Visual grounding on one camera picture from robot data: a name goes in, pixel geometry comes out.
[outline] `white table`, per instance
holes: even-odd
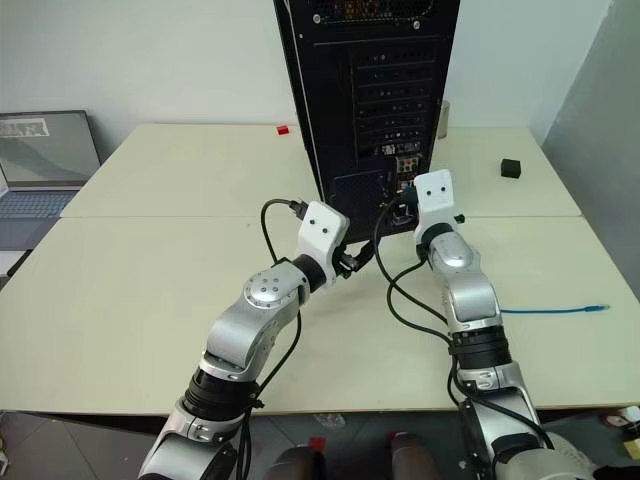
[[[272,219],[279,252],[292,253],[296,226]],[[471,219],[462,233],[483,253],[505,306],[613,307],[505,316],[537,406],[640,400],[640,307],[584,219]],[[386,239],[382,252],[393,270],[415,261],[409,234]],[[216,314],[268,264],[252,219],[61,220],[0,295],[0,365],[20,366],[2,371],[0,407],[165,414],[186,387]],[[426,269],[406,286],[438,305]],[[265,391],[264,413],[451,408],[444,344],[396,323],[384,289],[371,263],[312,297],[298,350]],[[398,305],[413,321],[439,325]],[[292,333],[290,326],[278,339],[270,365]]]
[[[519,180],[499,176],[504,157]],[[608,303],[565,316],[505,316],[539,407],[640,402],[640,306],[524,129],[451,129],[433,168],[450,168],[462,232],[505,307]],[[143,126],[134,131],[0,292],[0,409],[166,414],[184,391],[211,322],[269,259],[263,201],[317,198],[298,133],[268,126]],[[297,221],[274,209],[276,249]],[[383,241],[391,270],[414,261],[410,235]],[[439,304],[426,270],[406,280]],[[314,295],[266,413],[450,408],[438,340],[392,320],[374,263]],[[437,322],[399,299],[414,321]],[[273,365],[288,347],[280,336]]]
[[[297,127],[138,127],[64,210],[63,217],[247,216],[273,197],[317,200]],[[522,162],[518,180],[500,161]],[[525,128],[452,128],[432,170],[449,168],[468,216],[575,216],[580,210]],[[276,215],[286,214],[286,209]]]

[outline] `white wall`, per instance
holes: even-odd
[[[103,153],[146,121],[295,122],[272,0],[0,2],[0,107],[85,108]],[[608,3],[463,0],[451,123],[542,141]]]
[[[640,299],[640,2],[616,0],[544,151]]]
[[[451,124],[527,126],[542,143],[610,0],[462,0]]]

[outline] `black computer case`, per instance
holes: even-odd
[[[429,169],[459,0],[274,0],[321,198],[368,240],[384,205]],[[415,228],[394,212],[384,233]]]

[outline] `gray panel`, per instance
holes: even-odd
[[[45,421],[42,417],[25,413],[5,413],[0,421],[0,433],[2,433],[9,456]]]
[[[613,3],[543,145],[637,297],[640,297],[639,18],[637,0]]]
[[[47,420],[10,452],[6,480],[95,480],[62,422]]]
[[[333,429],[322,426],[313,415],[274,415],[269,419],[294,445],[306,445],[310,437],[324,437],[327,466],[332,469],[349,458],[356,435],[370,417],[367,413],[343,414],[345,425]]]
[[[67,430],[100,480],[137,478],[155,437],[67,423]]]
[[[31,250],[42,240],[57,218],[0,219],[0,250]]]
[[[276,461],[282,452],[295,445],[285,437],[266,417],[253,417],[251,419],[251,440],[253,456],[249,480],[260,480]]]

